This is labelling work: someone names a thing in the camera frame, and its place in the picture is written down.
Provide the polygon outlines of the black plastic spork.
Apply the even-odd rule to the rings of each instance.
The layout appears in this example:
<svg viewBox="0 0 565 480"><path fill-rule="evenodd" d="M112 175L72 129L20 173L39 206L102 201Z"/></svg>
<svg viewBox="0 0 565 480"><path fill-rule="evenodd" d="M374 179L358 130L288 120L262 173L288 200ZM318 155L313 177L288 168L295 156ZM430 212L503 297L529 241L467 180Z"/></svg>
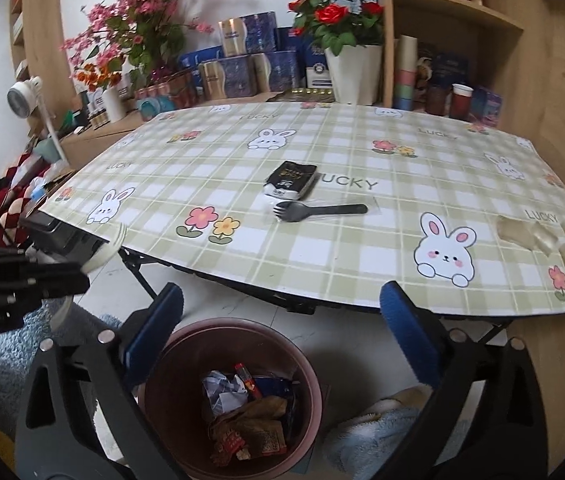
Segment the black plastic spork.
<svg viewBox="0 0 565 480"><path fill-rule="evenodd" d="M330 206L309 206L298 202L279 202L273 207L275 217L284 222L296 223L318 216L346 216L347 214L367 214L365 204L343 204Z"/></svg>

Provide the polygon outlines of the dark drink cup white lid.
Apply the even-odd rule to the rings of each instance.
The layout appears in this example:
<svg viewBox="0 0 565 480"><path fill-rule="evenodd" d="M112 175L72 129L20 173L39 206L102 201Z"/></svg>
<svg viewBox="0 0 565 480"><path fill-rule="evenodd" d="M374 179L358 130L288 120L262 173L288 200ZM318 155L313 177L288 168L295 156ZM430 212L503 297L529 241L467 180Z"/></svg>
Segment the dark drink cup white lid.
<svg viewBox="0 0 565 480"><path fill-rule="evenodd" d="M469 115L473 88L465 84L452 84L450 118L465 120Z"/></svg>

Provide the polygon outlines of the black folding table leg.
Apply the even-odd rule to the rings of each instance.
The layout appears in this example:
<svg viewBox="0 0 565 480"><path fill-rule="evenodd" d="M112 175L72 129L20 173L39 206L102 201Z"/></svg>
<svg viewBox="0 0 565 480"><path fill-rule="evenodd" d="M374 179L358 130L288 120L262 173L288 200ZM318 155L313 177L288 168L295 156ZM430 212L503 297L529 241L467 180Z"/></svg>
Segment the black folding table leg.
<svg viewBox="0 0 565 480"><path fill-rule="evenodd" d="M121 247L118 250L118 254L126 269L132 273L133 277L136 281L138 281L138 284L142 287L142 289L147 292L151 299L156 299L158 294L146 280L145 275L141 272L141 268L143 266L146 264L156 263L156 259L140 254L139 252L134 252L133 250L125 247Z"/></svg>

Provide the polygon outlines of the red rose bouquet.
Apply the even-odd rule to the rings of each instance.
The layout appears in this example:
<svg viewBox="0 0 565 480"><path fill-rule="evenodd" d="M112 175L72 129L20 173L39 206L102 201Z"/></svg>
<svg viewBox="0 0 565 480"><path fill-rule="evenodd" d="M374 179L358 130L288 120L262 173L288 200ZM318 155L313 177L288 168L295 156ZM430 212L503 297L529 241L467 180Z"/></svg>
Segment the red rose bouquet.
<svg viewBox="0 0 565 480"><path fill-rule="evenodd" d="M345 47L381 46L385 8L376 0L292 0L292 32L333 56Z"/></svg>

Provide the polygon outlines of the white rose flower pot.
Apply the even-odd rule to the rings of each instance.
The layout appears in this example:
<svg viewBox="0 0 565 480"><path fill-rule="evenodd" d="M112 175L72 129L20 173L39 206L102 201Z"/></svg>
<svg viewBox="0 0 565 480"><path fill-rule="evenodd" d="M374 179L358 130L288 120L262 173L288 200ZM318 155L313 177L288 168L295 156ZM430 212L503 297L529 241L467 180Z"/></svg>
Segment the white rose flower pot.
<svg viewBox="0 0 565 480"><path fill-rule="evenodd" d="M325 51L333 95L340 104L373 105L378 96L383 47L345 46L339 55Z"/></svg>

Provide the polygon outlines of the blue gold gift box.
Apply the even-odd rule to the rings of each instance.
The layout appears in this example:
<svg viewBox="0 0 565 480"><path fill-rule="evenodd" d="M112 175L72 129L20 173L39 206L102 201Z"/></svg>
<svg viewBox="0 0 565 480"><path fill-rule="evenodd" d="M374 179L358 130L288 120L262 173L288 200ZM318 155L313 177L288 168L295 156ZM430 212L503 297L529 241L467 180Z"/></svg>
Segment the blue gold gift box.
<svg viewBox="0 0 565 480"><path fill-rule="evenodd" d="M199 73L204 95L210 101L249 98L258 94L250 55L202 62Z"/></svg>

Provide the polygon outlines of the green foil tray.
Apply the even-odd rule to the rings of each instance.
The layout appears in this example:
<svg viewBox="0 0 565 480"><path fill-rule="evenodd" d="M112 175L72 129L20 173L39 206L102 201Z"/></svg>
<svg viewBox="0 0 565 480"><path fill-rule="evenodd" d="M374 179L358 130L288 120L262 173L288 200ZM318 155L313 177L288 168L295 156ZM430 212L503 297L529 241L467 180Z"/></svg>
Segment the green foil tray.
<svg viewBox="0 0 565 480"><path fill-rule="evenodd" d="M333 103L335 97L331 89L292 88L276 93L268 102Z"/></svg>

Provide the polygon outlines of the pink cherry blossom bouquet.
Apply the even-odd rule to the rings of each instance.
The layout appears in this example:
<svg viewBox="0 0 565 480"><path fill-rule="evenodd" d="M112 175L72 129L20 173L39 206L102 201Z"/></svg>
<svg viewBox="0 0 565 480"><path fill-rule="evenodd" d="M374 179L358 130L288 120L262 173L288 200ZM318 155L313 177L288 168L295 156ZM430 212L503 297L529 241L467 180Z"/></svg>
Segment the pink cherry blossom bouquet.
<svg viewBox="0 0 565 480"><path fill-rule="evenodd" d="M149 82L168 77L173 58L184 51L187 32L213 32L200 18L181 18L178 14L183 2L113 0L83 9L86 29L61 45L68 55L72 78L87 63L108 65L122 73L128 64L134 76Z"/></svg>

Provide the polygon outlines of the crumpled grey paper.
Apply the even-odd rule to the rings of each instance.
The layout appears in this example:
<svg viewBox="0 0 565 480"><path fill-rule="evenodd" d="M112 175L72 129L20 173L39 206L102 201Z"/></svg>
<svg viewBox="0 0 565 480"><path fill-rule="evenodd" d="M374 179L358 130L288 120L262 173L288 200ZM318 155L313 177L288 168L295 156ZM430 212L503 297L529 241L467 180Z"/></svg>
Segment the crumpled grey paper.
<svg viewBox="0 0 565 480"><path fill-rule="evenodd" d="M212 370L202 379L214 418L238 410L249 401L249 393L238 375L228 378L217 370Z"/></svg>

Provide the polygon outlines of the black tissue pack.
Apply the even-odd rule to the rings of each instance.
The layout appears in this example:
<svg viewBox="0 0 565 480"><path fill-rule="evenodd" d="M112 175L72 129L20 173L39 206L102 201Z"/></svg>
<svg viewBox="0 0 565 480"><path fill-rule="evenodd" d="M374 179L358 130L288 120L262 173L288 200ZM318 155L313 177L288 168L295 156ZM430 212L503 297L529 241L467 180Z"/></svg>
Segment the black tissue pack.
<svg viewBox="0 0 565 480"><path fill-rule="evenodd" d="M315 165L301 165L286 160L266 179L263 193L278 200L301 200L318 174Z"/></svg>

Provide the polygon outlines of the stack of pastel cups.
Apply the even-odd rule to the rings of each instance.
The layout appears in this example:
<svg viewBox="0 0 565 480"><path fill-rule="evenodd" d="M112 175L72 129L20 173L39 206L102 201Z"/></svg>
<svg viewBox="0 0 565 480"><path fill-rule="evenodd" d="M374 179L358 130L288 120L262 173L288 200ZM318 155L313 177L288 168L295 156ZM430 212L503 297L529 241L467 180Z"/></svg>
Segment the stack of pastel cups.
<svg viewBox="0 0 565 480"><path fill-rule="evenodd" d="M417 72L417 39L402 35L395 46L393 105L411 110Z"/></svg>

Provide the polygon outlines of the red cigarette box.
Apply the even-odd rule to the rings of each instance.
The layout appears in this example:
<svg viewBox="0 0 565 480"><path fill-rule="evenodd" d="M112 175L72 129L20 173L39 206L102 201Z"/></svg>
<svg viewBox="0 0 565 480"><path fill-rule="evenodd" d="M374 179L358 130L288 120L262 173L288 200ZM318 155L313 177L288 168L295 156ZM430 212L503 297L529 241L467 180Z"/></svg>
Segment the red cigarette box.
<svg viewBox="0 0 565 480"><path fill-rule="evenodd" d="M260 389L258 388L258 386L256 385L253 376L251 375L251 373L247 369L247 366L242 364L242 363L237 363L235 365L235 370L236 370L237 375L241 379L243 385L246 387L246 389L251 394L252 398L255 399L255 400L262 399L263 398L262 393L261 393Z"/></svg>

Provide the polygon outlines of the white desk fan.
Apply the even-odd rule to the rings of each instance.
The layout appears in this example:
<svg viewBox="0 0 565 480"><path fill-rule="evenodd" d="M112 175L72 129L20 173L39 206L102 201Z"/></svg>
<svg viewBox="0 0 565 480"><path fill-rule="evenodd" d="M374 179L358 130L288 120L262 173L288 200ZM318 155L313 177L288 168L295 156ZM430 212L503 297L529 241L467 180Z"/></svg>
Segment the white desk fan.
<svg viewBox="0 0 565 480"><path fill-rule="evenodd" d="M34 76L24 81L15 82L7 92L7 102L10 110L20 118L30 117L34 110L40 112L58 155L64 162L69 162L61 147L58 133L52 124L50 114L43 97L43 79Z"/></svg>

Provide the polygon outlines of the white cylindrical vase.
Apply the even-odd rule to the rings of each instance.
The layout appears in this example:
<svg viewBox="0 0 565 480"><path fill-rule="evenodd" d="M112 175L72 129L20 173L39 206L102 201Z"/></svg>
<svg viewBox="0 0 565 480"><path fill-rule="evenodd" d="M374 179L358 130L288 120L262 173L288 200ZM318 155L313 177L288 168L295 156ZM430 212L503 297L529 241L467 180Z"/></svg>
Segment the white cylindrical vase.
<svg viewBox="0 0 565 480"><path fill-rule="evenodd" d="M123 104L119 91L115 87L108 87L102 92L102 102L106 110L109 122L121 122L125 118L127 112Z"/></svg>

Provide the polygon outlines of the blue coffee box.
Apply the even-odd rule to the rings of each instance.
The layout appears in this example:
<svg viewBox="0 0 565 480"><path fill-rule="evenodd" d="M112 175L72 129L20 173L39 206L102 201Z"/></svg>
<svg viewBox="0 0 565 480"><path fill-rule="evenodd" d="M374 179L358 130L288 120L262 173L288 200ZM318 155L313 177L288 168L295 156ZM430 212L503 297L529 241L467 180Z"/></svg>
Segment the blue coffee box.
<svg viewBox="0 0 565 480"><path fill-rule="evenodd" d="M295 386L292 380L277 376L255 377L254 382L262 396L279 396L289 404L295 400Z"/></svg>

